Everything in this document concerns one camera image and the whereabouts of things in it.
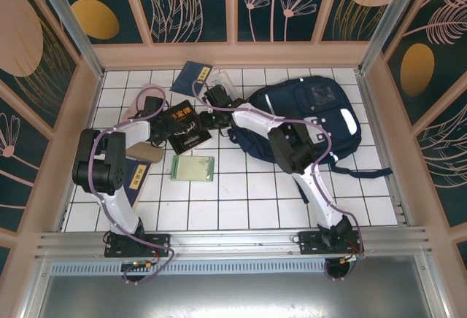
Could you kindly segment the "black hardcover book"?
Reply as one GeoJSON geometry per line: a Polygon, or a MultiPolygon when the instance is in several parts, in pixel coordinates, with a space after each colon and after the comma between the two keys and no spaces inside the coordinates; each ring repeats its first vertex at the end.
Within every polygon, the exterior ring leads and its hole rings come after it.
{"type": "Polygon", "coordinates": [[[163,114],[180,123],[180,131],[168,138],[170,145],[178,155],[188,154],[191,150],[212,140],[212,135],[207,130],[197,129],[197,113],[189,100],[184,100],[167,109],[163,114]]]}

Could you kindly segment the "tan glasses case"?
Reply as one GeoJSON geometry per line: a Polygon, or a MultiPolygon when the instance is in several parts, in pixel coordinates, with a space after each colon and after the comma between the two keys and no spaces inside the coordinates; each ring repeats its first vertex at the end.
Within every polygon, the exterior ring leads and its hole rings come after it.
{"type": "Polygon", "coordinates": [[[126,149],[126,156],[149,163],[159,163],[163,158],[163,149],[147,142],[139,142],[126,149]]]}

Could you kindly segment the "pink pencil case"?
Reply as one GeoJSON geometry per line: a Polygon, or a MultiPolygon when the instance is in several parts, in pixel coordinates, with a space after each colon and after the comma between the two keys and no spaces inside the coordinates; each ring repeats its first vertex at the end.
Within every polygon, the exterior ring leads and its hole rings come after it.
{"type": "Polygon", "coordinates": [[[134,117],[139,110],[143,110],[144,109],[145,98],[146,98],[145,94],[140,95],[140,97],[138,97],[138,98],[135,98],[131,102],[131,104],[127,108],[127,110],[124,111],[124,113],[122,113],[122,115],[120,117],[120,122],[124,122],[126,120],[129,120],[130,118],[134,117]]]}

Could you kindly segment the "green notebook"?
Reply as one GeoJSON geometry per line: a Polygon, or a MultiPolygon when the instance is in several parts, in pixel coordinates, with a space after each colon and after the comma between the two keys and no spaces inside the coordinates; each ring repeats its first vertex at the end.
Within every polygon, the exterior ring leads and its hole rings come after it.
{"type": "Polygon", "coordinates": [[[215,158],[212,156],[175,155],[171,167],[171,180],[212,182],[215,158]]]}

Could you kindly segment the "navy notebook with yellow label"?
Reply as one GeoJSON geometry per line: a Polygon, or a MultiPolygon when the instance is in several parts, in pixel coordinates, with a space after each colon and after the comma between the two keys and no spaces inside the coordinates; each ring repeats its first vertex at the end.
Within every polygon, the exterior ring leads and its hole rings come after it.
{"type": "Polygon", "coordinates": [[[126,158],[126,175],[123,187],[133,210],[136,209],[138,204],[150,166],[151,163],[149,162],[126,158]]]}
{"type": "Polygon", "coordinates": [[[212,65],[205,63],[187,61],[175,79],[170,91],[184,96],[197,96],[207,81],[212,68],[212,65]]]}

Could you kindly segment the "navy blue backpack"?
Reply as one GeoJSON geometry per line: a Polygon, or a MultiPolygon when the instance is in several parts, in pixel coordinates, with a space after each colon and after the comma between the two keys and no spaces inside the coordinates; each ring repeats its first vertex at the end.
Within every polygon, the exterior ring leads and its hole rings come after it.
{"type": "Polygon", "coordinates": [[[331,135],[332,149],[320,165],[329,167],[332,172],[358,179],[376,179],[393,173],[391,168],[353,171],[336,165],[357,151],[362,141],[362,130],[347,94],[331,78],[289,79],[255,91],[247,102],[276,116],[321,125],[331,135]]]}

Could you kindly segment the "grey metal sheet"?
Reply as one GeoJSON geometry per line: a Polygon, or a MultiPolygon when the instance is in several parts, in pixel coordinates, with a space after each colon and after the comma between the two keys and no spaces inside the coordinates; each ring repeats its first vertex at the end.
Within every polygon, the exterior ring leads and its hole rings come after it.
{"type": "Polygon", "coordinates": [[[444,318],[412,270],[332,282],[318,273],[56,276],[28,318],[444,318]]]}

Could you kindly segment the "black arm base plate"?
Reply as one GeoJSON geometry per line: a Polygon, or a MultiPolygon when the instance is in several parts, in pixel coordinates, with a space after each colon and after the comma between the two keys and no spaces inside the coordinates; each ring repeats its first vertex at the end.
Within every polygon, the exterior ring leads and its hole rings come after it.
{"type": "Polygon", "coordinates": [[[302,255],[351,255],[364,252],[356,230],[341,235],[333,232],[302,231],[298,233],[298,245],[302,255]]]}
{"type": "Polygon", "coordinates": [[[169,256],[166,250],[170,241],[169,234],[145,234],[142,239],[145,242],[157,244],[162,249],[142,244],[124,235],[108,233],[104,237],[104,256],[107,258],[149,258],[156,257],[155,252],[160,257],[169,256]]]}

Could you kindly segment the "aluminium front rail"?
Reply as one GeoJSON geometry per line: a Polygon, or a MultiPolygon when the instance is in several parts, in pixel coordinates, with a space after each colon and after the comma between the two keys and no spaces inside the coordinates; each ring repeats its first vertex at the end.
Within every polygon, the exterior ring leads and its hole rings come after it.
{"type": "MultiPolygon", "coordinates": [[[[177,260],[287,258],[300,255],[299,229],[173,231],[171,248],[177,260]]],[[[366,256],[418,255],[434,249],[422,227],[364,227],[366,256]]],[[[103,232],[43,233],[34,259],[91,261],[104,259],[103,232]]]]}

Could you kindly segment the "aluminium side rail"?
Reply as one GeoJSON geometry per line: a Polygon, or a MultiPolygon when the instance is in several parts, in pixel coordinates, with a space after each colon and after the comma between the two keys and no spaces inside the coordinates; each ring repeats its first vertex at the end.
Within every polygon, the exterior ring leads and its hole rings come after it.
{"type": "Polygon", "coordinates": [[[69,217],[69,212],[72,207],[72,203],[68,202],[64,207],[61,213],[58,215],[56,220],[55,232],[60,233],[64,232],[69,217]]]}
{"type": "MultiPolygon", "coordinates": [[[[352,106],[362,129],[362,142],[354,154],[355,166],[357,170],[364,172],[389,168],[390,156],[368,83],[360,74],[355,77],[360,101],[352,106]]],[[[360,187],[371,226],[406,227],[408,225],[395,175],[361,179],[360,187]]]]}

